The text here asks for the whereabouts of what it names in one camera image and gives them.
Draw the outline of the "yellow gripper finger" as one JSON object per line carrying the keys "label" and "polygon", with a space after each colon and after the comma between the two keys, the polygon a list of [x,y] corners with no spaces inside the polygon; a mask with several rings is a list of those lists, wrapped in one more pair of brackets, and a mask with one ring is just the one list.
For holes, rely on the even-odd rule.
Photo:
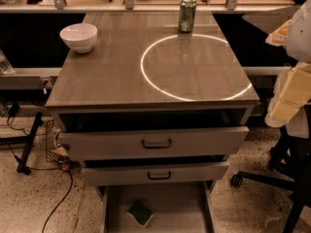
{"label": "yellow gripper finger", "polygon": [[287,124],[310,99],[311,64],[300,62],[278,75],[265,123],[270,127]]}
{"label": "yellow gripper finger", "polygon": [[285,47],[287,45],[287,37],[291,20],[284,22],[280,27],[270,33],[265,42],[274,47]]}

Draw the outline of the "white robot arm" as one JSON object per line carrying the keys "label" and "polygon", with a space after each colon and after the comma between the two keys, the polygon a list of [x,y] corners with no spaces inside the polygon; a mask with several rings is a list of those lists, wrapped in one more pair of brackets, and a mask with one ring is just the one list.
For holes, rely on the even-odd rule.
{"label": "white robot arm", "polygon": [[281,44],[281,39],[288,56],[298,63],[278,75],[264,121],[270,127],[285,126],[290,136],[308,139],[310,115],[304,106],[311,99],[311,0],[306,0],[266,42],[278,40]]}

